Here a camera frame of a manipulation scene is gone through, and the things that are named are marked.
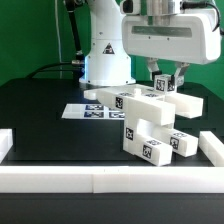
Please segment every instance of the green background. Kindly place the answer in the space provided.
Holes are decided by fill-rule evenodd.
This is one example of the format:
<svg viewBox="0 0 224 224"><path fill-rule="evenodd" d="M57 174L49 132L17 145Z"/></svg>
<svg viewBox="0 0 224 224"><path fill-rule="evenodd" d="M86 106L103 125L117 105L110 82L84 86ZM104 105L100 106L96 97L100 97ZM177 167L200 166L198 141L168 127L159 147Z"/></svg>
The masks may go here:
<svg viewBox="0 0 224 224"><path fill-rule="evenodd" d="M224 1L216 1L224 15ZM58 16L62 42L62 59L74 58L75 49L63 0L58 0ZM90 16L88 6L76 11L81 45L90 50ZM25 77L36 68L59 61L55 25L55 0L1 0L0 4L0 85L10 79ZM224 99L224 53L209 65L191 65L185 81L201 83ZM149 73L141 57L132 57L137 80L148 80ZM164 73L174 73L173 62L159 61ZM50 74L59 78L59 74Z"/></svg>

